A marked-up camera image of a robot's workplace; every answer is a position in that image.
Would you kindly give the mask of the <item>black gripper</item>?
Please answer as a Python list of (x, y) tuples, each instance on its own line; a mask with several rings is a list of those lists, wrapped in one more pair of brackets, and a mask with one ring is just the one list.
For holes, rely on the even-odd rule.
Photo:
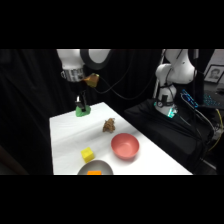
[(82, 108), (82, 103), (83, 103), (83, 109), (86, 109), (86, 106), (87, 106), (86, 97), (82, 96), (82, 103), (80, 100), (80, 96), (86, 91), (86, 89), (87, 89), (87, 84), (85, 81), (80, 81), (75, 84), (75, 93), (77, 95), (77, 98), (75, 101), (76, 107)]

